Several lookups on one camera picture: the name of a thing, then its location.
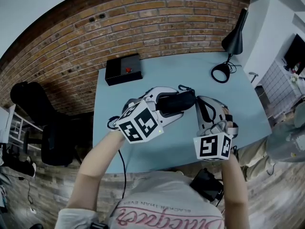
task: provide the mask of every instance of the person's arm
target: person's arm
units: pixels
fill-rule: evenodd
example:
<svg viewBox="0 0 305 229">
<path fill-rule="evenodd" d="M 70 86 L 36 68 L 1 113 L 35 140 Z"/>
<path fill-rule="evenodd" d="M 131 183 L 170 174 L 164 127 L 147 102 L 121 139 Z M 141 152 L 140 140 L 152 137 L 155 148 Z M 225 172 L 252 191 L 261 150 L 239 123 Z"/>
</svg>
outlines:
<svg viewBox="0 0 305 229">
<path fill-rule="evenodd" d="M 81 164 L 66 208 L 96 211 L 101 178 L 124 140 L 125 137 L 121 132 L 110 132 L 88 153 Z"/>
<path fill-rule="evenodd" d="M 248 191 L 244 176 L 233 153 L 222 162 L 224 183 L 224 221 L 228 229 L 249 229 Z"/>
</svg>

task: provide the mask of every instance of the brick wall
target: brick wall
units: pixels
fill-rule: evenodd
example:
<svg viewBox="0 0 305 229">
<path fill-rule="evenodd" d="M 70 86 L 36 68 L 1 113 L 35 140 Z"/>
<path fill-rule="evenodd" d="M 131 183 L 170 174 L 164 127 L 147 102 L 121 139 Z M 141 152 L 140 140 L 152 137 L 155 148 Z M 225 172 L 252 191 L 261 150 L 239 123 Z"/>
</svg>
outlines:
<svg viewBox="0 0 305 229">
<path fill-rule="evenodd" d="M 83 1 L 87 3 L 78 11 L 71 11 L 75 0 L 49 11 L 4 54 L 1 106 L 12 104 L 15 83 L 35 81 L 58 111 L 93 111 L 97 70 L 107 60 L 133 53 L 145 59 L 223 51 L 221 40 L 236 24 L 240 9 L 249 5 L 249 0 Z M 61 10 L 66 18 L 57 21 Z M 42 22 L 47 25 L 37 31 Z"/>
</svg>

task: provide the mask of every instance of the tabletop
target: tabletop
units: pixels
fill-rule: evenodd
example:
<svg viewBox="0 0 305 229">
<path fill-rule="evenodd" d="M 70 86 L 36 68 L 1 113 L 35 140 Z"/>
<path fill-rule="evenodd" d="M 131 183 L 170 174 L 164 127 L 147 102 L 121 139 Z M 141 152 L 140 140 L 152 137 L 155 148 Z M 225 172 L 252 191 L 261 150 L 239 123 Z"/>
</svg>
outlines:
<svg viewBox="0 0 305 229">
<path fill-rule="evenodd" d="M 142 96 L 156 86 L 178 89 L 182 84 L 193 88 L 196 95 L 215 98 L 226 104 L 239 125 L 233 145 L 238 148 L 251 144 L 269 134 L 271 128 L 259 98 L 241 67 L 230 75 L 227 83 L 218 83 L 211 70 L 226 61 L 224 52 L 200 52 L 170 55 L 141 60 L 143 79 L 108 86 L 106 69 L 99 71 L 93 121 L 93 146 L 108 133 L 108 119 L 122 113 L 130 98 Z M 195 106 L 184 112 L 179 120 L 164 128 L 164 134 L 147 143 L 129 144 L 121 148 L 127 172 L 166 169 L 197 162 L 193 138 L 199 130 Z M 117 154 L 107 173 L 122 173 L 122 161 Z"/>
</svg>

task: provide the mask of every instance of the white t-shirt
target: white t-shirt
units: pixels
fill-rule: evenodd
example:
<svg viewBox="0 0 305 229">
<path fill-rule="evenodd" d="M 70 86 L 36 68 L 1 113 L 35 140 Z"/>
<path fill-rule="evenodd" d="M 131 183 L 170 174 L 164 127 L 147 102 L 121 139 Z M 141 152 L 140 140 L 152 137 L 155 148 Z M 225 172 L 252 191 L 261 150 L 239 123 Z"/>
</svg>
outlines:
<svg viewBox="0 0 305 229">
<path fill-rule="evenodd" d="M 223 229 L 220 211 L 189 186 L 189 178 L 173 172 L 155 172 L 121 200 L 105 224 L 111 229 Z M 65 208 L 55 229 L 87 229 L 97 213 Z"/>
</svg>

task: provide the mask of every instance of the black box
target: black box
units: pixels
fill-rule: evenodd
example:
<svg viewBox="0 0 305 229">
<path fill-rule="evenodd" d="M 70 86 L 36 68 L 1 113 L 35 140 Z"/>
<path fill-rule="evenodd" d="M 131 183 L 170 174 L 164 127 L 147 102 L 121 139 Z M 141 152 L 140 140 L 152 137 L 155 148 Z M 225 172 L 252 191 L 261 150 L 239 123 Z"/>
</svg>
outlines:
<svg viewBox="0 0 305 229">
<path fill-rule="evenodd" d="M 201 196 L 213 202 L 215 199 L 221 200 L 224 192 L 224 186 L 207 168 L 201 169 L 190 183 L 190 187 Z"/>
<path fill-rule="evenodd" d="M 106 64 L 105 80 L 109 86 L 142 79 L 139 54 L 111 59 Z"/>
</svg>

